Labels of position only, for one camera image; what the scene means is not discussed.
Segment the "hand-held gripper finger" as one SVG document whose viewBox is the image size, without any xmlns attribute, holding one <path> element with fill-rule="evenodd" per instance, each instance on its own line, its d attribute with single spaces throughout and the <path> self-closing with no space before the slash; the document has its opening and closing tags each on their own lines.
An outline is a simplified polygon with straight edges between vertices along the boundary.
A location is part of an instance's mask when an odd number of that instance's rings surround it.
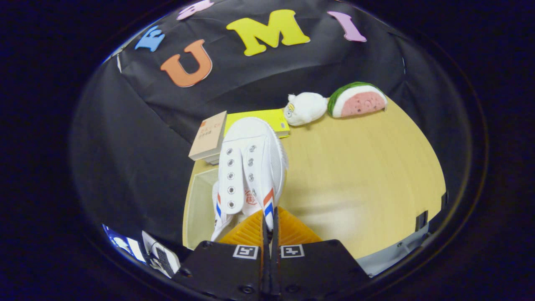
<svg viewBox="0 0 535 301">
<path fill-rule="evenodd" d="M 200 242 L 172 280 L 195 300 L 260 300 L 268 245 L 264 225 L 259 210 L 221 242 Z"/>
<path fill-rule="evenodd" d="M 272 255 L 272 284 L 281 301 L 357 299 L 370 281 L 342 242 L 321 240 L 282 207 L 276 209 Z"/>
</svg>

